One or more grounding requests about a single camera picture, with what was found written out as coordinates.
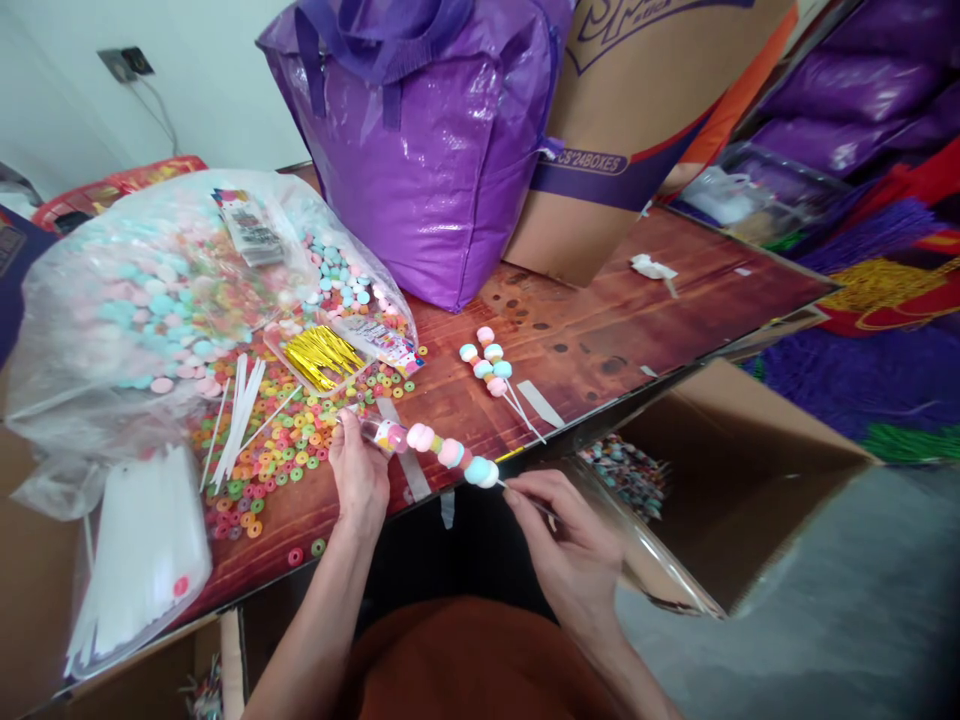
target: floor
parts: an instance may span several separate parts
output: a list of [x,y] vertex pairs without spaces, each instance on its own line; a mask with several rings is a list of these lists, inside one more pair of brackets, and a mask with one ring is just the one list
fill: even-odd
[[617,598],[687,718],[930,717],[955,684],[960,472],[876,469],[811,523],[743,617]]

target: plastic bag of candy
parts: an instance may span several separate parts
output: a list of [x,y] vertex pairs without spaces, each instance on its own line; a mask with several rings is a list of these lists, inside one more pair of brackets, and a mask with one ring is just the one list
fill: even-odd
[[[251,263],[261,241],[282,261]],[[283,314],[364,312],[416,342],[383,265],[276,173],[208,170],[126,197],[37,260],[23,293],[5,422],[43,462],[15,497],[59,519],[96,505],[92,466],[185,437],[238,350]]]

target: wall socket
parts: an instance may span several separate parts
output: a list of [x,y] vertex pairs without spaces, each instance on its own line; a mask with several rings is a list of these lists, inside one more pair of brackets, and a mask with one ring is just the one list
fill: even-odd
[[137,79],[137,74],[127,64],[127,59],[120,50],[97,50],[97,55],[117,82],[128,83]]
[[107,66],[114,80],[119,83],[133,82],[138,75],[153,75],[153,68],[138,47],[123,50],[97,50],[97,55],[103,60],[103,64]]

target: person's hand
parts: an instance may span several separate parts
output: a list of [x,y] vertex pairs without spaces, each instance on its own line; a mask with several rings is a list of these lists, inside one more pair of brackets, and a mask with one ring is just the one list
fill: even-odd
[[[623,547],[558,470],[537,470],[507,480],[503,497],[517,517],[547,602],[575,640],[619,633],[613,602]],[[556,529],[526,496],[560,517]]]
[[340,497],[340,522],[358,530],[379,532],[387,513],[390,481],[388,458],[380,448],[363,440],[360,421],[341,410],[333,430],[330,464]]

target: orange shirt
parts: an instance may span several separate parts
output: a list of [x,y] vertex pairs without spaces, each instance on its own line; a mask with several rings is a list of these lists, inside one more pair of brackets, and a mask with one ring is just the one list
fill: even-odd
[[411,605],[354,646],[334,717],[615,720],[610,696],[564,632],[477,597]]

